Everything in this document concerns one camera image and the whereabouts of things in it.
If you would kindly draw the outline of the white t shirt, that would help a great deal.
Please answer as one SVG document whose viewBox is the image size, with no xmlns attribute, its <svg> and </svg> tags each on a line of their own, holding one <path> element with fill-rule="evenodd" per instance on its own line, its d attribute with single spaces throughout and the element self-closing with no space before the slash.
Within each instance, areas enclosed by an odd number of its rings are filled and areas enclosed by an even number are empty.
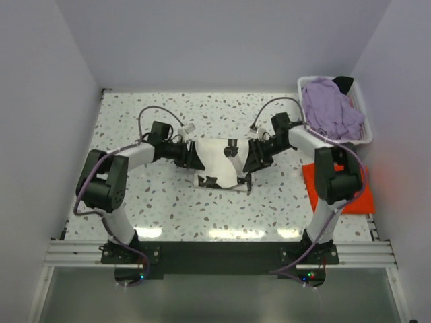
<svg viewBox="0 0 431 323">
<path fill-rule="evenodd" d="M 193 176 L 195 188 L 250 192 L 254 176 L 245 172 L 249 146 L 246 139 L 199 139 L 197 156 L 205 166 Z"/>
</svg>

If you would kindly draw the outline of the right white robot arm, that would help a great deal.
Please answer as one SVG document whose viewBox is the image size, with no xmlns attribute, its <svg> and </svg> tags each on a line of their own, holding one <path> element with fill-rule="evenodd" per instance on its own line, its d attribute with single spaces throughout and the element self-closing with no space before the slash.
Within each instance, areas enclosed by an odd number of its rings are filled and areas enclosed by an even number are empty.
<svg viewBox="0 0 431 323">
<path fill-rule="evenodd" d="M 304 230 L 297 259 L 287 270 L 304 261 L 316 264 L 333 245 L 333 234 L 341 212 L 366 188 L 367 173 L 351 143 L 337 143 L 313 132 L 304 120 L 291 121 L 283 112 L 271 118 L 274 135 L 248 140 L 243 171 L 253 173 L 269 167 L 273 156 L 288 149 L 314 155 L 314 189 L 317 206 Z"/>
</svg>

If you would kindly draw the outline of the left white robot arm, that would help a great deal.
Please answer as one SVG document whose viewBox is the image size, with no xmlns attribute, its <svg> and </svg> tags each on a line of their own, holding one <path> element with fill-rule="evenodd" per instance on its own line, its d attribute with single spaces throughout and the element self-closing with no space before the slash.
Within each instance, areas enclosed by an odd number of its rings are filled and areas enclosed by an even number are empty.
<svg viewBox="0 0 431 323">
<path fill-rule="evenodd" d="M 139 247 L 137 232 L 130 224 L 123 200 L 130 170 L 158 161 L 172 160 L 176 166 L 204 170 L 194 143 L 173 142 L 172 126 L 154 122 L 150 132 L 140 134 L 136 143 L 111 152 L 92 149 L 88 153 L 76 187 L 75 215 L 96 214 L 117 246 L 116 256 L 125 264 L 136 260 L 144 268 L 150 261 Z"/>
</svg>

